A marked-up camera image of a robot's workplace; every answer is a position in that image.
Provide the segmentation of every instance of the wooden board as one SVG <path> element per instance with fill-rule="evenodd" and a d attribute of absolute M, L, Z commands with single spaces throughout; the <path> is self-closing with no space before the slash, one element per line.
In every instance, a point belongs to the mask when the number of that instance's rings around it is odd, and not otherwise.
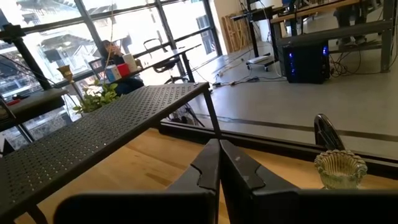
<path fill-rule="evenodd" d="M 163 190 L 177 180 L 198 153 L 200 144 L 163 136 L 150 129 L 129 142 L 107 159 L 55 192 L 39 208 L 49 223 L 57 205 L 65 198 L 96 190 Z M 245 152 L 291 183 L 304 189 L 319 189 L 322 183 L 312 162 L 301 161 L 265 152 L 245 149 Z M 364 189 L 398 188 L 398 180 L 373 175 L 363 179 Z M 20 224 L 33 224 L 28 214 L 16 220 Z M 220 195 L 219 223 L 229 223 L 224 195 Z"/>
<path fill-rule="evenodd" d="M 226 35 L 226 45 L 228 53 L 242 50 L 251 43 L 246 19 L 233 21 L 231 17 L 240 14 L 232 13 L 222 17 L 223 29 Z"/>
<path fill-rule="evenodd" d="M 311 14 L 315 14 L 317 12 L 328 12 L 328 11 L 332 11 L 335 10 L 338 7 L 341 6 L 348 6 L 350 4 L 355 4 L 360 2 L 360 0 L 344 0 L 344 1 L 337 1 L 335 3 L 325 3 L 324 6 L 307 6 L 307 7 L 303 7 L 301 9 L 299 9 L 297 11 L 297 13 L 295 14 L 289 14 L 286 16 L 280 16 L 280 17 L 276 17 L 274 19 L 271 19 L 271 23 L 277 23 L 277 22 L 283 22 L 284 20 L 287 19 L 293 19 L 294 17 L 301 17 L 301 16 L 308 16 Z"/>

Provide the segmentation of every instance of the red cup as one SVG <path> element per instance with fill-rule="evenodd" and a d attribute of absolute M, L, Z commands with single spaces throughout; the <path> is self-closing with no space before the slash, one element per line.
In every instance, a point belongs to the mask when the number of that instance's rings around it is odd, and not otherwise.
<path fill-rule="evenodd" d="M 126 63 L 118 65 L 118 70 L 120 76 L 122 77 L 128 76 L 130 74 L 129 66 Z"/>

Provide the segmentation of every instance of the green plant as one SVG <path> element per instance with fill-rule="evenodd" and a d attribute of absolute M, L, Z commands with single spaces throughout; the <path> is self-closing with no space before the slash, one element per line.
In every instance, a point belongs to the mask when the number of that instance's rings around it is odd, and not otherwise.
<path fill-rule="evenodd" d="M 108 85 L 104 83 L 102 85 L 98 85 L 99 82 L 100 82 L 99 80 L 95 80 L 94 86 L 102 86 L 103 89 L 102 92 L 96 92 L 90 95 L 87 93 L 89 88 L 83 89 L 85 94 L 83 96 L 84 100 L 80 101 L 81 106 L 75 106 L 73 108 L 73 110 L 75 110 L 76 113 L 82 114 L 82 113 L 93 112 L 94 110 L 97 110 L 98 108 L 101 108 L 104 105 L 112 103 L 113 101 L 119 98 L 115 92 L 115 89 L 118 86 L 118 84 L 113 83 Z"/>

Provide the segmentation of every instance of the perforated metal bench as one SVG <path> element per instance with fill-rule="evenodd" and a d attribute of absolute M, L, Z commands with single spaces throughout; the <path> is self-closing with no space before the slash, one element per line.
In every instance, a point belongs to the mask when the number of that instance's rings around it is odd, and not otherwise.
<path fill-rule="evenodd" d="M 142 87 L 0 159 L 0 223 L 13 223 L 25 212 L 46 223 L 39 202 L 201 93 L 220 137 L 208 87 Z"/>

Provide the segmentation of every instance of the wooden pallet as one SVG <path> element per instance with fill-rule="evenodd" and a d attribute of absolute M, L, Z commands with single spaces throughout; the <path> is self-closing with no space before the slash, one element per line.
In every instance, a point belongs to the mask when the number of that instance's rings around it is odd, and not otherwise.
<path fill-rule="evenodd" d="M 233 21 L 230 19 L 238 15 L 239 13 L 232 13 L 222 17 L 228 53 L 241 50 L 251 43 L 247 20 L 240 19 L 238 21 Z"/>

